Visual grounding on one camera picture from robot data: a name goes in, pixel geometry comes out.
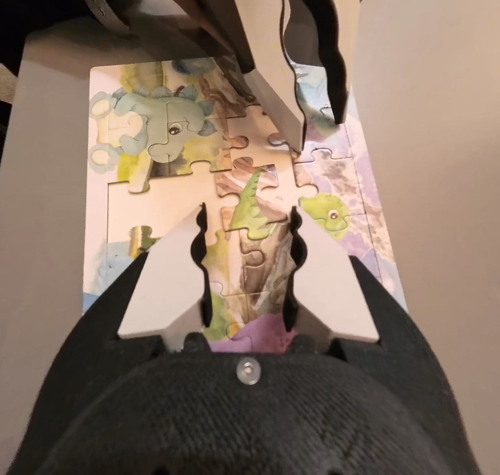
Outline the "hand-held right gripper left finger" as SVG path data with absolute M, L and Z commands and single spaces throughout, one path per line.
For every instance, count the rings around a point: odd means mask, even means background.
M 196 206 L 148 251 L 117 335 L 158 335 L 166 349 L 180 352 L 190 333 L 200 333 L 211 314 L 205 203 Z

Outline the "dinosaur puzzle board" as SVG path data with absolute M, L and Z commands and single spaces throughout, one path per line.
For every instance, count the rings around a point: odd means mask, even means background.
M 94 67 L 90 72 L 83 310 L 143 251 L 204 202 L 213 316 L 203 332 L 219 352 L 282 352 L 290 218 L 262 240 L 225 231 L 215 174 L 240 157 L 273 164 L 289 207 L 299 205 L 356 256 L 406 309 L 354 98 L 346 122 L 307 117 L 304 149 L 278 134 L 251 93 L 230 84 L 229 56 Z

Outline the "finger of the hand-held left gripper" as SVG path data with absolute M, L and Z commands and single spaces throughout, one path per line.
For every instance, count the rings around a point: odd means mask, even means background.
M 346 120 L 361 2 L 289 0 L 284 45 L 309 119 L 317 111 L 331 124 Z
M 243 77 L 288 145 L 303 150 L 307 123 L 297 80 L 284 46 L 289 0 L 234 0 L 253 59 Z

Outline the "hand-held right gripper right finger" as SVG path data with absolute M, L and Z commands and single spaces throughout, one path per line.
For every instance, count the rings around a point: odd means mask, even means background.
M 284 295 L 287 332 L 326 352 L 334 339 L 377 343 L 379 333 L 346 250 L 301 207 L 290 215 L 294 263 Z

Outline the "green tail puzzle piece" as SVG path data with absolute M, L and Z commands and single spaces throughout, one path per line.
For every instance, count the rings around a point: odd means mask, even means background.
M 275 165 L 254 166 L 251 157 L 240 157 L 230 171 L 216 173 L 215 182 L 221 198 L 239 198 L 236 205 L 221 208 L 225 231 L 245 229 L 250 240 L 262 240 L 271 232 L 271 224 L 288 219 L 283 196 L 271 192 L 279 186 Z

